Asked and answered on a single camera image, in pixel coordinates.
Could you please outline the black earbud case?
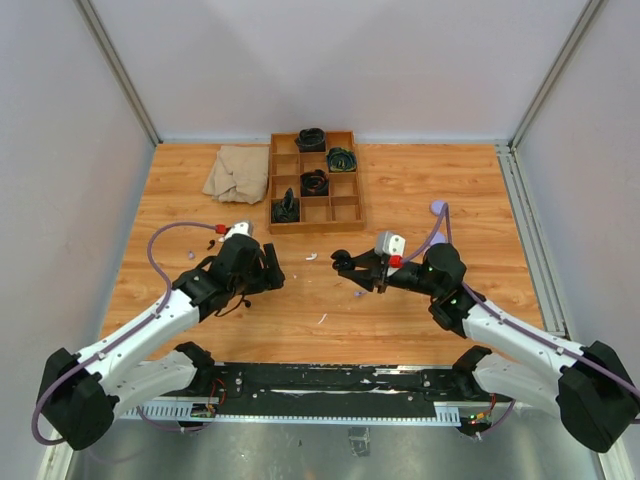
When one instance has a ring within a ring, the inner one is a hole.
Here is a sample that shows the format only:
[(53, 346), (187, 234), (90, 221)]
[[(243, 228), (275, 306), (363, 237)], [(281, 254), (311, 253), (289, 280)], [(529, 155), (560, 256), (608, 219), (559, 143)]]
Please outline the black earbud case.
[(332, 268), (335, 271), (353, 270), (354, 264), (350, 253), (344, 249), (336, 250), (331, 255)]

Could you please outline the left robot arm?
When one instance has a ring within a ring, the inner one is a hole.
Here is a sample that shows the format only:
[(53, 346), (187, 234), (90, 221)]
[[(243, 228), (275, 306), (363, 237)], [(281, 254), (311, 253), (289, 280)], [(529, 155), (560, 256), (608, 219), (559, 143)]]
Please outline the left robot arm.
[(122, 414), (161, 394), (187, 390), (200, 396), (214, 383), (211, 356), (193, 343), (149, 361), (160, 346), (209, 317), (223, 317), (250, 296), (283, 287), (275, 247), (235, 234), (218, 254), (167, 284), (155, 304), (104, 339), (71, 353), (60, 348), (44, 365), (32, 434), (45, 418), (60, 442), (75, 451), (96, 443)]

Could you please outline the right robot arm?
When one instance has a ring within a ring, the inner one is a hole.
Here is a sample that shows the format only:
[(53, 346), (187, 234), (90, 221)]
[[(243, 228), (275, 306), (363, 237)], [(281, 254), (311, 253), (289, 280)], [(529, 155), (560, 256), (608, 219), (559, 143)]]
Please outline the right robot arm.
[(560, 420), (586, 448), (606, 453), (639, 420), (639, 390), (609, 345), (589, 346), (537, 329), (508, 314), (464, 281), (456, 248), (439, 243), (421, 262), (401, 257), (401, 238), (357, 256), (335, 251), (339, 276), (378, 293), (389, 287), (429, 297), (428, 311), (444, 330), (478, 342), (459, 360), (455, 392), (482, 393), (528, 404)]

